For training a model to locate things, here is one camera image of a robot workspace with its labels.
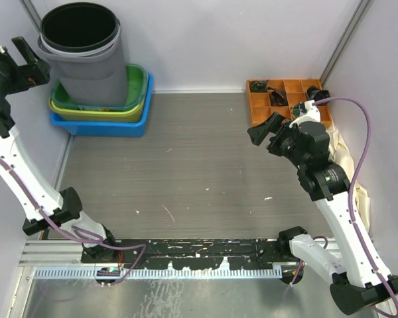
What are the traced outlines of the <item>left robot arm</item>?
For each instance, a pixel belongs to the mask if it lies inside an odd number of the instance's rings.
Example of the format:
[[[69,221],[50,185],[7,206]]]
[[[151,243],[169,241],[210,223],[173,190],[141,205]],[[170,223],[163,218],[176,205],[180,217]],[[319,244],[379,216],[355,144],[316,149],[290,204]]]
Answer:
[[[119,256],[114,236],[84,213],[74,188],[55,190],[25,150],[6,97],[47,84],[50,66],[23,37],[13,38],[12,42],[25,64],[18,65],[0,45],[0,176],[25,212],[23,231],[33,235],[51,227],[63,237],[81,243],[83,252],[93,259],[113,262]]]

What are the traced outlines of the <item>black ribbed bin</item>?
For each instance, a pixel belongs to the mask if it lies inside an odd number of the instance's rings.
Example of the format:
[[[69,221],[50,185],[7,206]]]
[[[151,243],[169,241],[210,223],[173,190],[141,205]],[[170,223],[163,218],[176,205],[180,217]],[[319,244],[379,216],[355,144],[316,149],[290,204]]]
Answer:
[[[108,8],[77,2],[49,11],[41,21],[41,40],[63,52],[81,53],[102,48],[116,38],[119,20]]]

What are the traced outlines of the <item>grey mesh waste basket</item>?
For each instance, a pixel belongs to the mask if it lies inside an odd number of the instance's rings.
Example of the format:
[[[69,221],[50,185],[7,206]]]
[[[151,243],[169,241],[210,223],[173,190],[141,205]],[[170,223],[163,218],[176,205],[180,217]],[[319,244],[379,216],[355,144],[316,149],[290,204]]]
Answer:
[[[77,104],[103,107],[121,107],[125,104],[129,89],[121,42],[97,56],[51,61],[50,65]]]

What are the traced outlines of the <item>light grey round bucket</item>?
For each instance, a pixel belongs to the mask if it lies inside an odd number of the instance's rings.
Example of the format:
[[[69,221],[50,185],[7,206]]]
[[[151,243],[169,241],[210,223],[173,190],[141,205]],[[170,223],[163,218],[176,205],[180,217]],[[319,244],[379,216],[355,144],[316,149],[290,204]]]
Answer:
[[[99,58],[105,58],[112,54],[118,47],[121,38],[121,25],[117,23],[116,35],[110,40],[109,43],[102,47],[86,52],[64,52],[57,50],[45,42],[43,35],[40,35],[37,41],[39,53],[42,57],[50,58],[63,62],[73,62],[76,59],[86,59],[89,62],[98,61]]]

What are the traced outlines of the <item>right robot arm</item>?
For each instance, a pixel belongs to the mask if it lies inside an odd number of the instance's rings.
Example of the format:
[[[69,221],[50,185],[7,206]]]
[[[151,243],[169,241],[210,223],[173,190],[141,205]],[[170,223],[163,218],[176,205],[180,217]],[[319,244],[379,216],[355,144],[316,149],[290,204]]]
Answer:
[[[326,219],[342,255],[334,257],[302,228],[281,231],[277,239],[279,256],[307,263],[330,287],[339,310],[352,315],[398,294],[398,276],[384,265],[360,219],[348,202],[349,179],[330,158],[330,137],[315,121],[291,123],[279,113],[247,130],[258,146],[269,139],[267,150],[285,157],[296,168],[301,187]]]

